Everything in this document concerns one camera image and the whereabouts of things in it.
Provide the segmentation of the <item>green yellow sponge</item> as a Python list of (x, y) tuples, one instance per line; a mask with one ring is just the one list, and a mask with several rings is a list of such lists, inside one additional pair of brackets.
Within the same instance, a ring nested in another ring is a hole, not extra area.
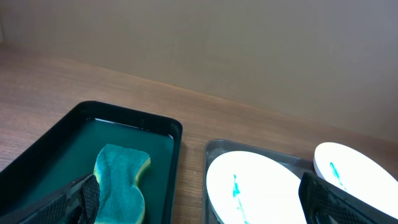
[(139, 181), (150, 164), (146, 152), (112, 144), (102, 148), (93, 171), (99, 184), (95, 223), (138, 224), (144, 221), (146, 203)]

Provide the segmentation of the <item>white plate with green smear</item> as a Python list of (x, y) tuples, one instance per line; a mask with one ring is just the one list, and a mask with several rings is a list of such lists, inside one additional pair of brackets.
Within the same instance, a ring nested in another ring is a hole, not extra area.
[(278, 162), (247, 151), (218, 156), (206, 173), (220, 223), (305, 223), (300, 179)]

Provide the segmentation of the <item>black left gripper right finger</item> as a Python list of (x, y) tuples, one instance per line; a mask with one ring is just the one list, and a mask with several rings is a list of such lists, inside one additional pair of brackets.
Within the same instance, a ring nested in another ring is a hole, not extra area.
[(362, 202), (312, 172), (304, 172), (298, 189), (310, 224), (394, 224), (397, 219)]

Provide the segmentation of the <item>white plate with green streak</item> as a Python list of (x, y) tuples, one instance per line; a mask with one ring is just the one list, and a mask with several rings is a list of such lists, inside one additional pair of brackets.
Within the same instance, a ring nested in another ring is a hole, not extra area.
[(324, 142), (315, 149), (313, 165), (317, 176), (397, 218), (397, 180), (369, 157), (348, 146)]

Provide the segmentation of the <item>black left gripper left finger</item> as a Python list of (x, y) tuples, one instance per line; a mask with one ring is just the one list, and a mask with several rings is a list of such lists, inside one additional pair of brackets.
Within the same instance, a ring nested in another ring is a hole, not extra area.
[(1, 223), (58, 224), (95, 222), (100, 197), (96, 177), (88, 174), (32, 205), (14, 210), (1, 217)]

